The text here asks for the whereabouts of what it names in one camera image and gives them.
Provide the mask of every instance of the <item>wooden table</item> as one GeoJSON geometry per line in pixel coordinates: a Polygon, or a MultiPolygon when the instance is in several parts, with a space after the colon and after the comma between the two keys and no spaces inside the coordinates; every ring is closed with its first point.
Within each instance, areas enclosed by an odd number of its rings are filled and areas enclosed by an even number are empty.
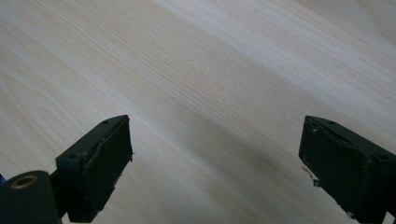
{"type": "Polygon", "coordinates": [[[304,116],[396,153],[395,24],[395,0],[3,0],[0,173],[127,114],[94,223],[355,223],[302,169],[304,116]]]}

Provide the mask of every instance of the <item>light wood grain surface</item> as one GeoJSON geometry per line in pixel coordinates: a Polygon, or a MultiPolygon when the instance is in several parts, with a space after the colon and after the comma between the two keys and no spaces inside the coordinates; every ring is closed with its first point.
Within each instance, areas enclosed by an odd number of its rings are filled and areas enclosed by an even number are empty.
{"type": "Polygon", "coordinates": [[[355,223],[302,170],[302,122],[396,153],[395,71],[394,0],[2,0],[0,173],[128,114],[94,223],[355,223]]]}

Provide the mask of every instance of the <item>wood grain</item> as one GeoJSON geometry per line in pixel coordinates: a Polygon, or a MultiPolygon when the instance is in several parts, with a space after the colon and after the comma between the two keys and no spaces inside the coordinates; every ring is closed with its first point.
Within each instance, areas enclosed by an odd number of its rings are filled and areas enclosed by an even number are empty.
{"type": "Polygon", "coordinates": [[[396,153],[395,22],[385,0],[1,1],[0,173],[128,114],[94,223],[354,223],[302,170],[302,121],[396,153]]]}

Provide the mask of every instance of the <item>black bracket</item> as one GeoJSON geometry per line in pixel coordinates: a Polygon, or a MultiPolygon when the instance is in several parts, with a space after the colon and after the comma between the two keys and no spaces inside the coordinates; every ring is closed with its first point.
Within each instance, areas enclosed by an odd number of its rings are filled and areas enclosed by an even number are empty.
{"type": "Polygon", "coordinates": [[[132,155],[128,116],[102,121],[56,158],[52,175],[32,171],[0,186],[0,223],[58,224],[65,213],[92,222],[132,155]]]}
{"type": "Polygon", "coordinates": [[[299,156],[350,217],[396,217],[396,156],[331,120],[305,117],[299,156]]]}

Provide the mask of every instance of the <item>wooden surface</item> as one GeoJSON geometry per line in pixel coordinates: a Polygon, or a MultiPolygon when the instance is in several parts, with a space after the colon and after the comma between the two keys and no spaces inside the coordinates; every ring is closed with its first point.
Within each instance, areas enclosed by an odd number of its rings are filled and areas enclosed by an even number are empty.
{"type": "Polygon", "coordinates": [[[2,0],[0,173],[128,114],[94,223],[355,223],[302,170],[302,121],[396,153],[395,24],[394,0],[2,0]]]}

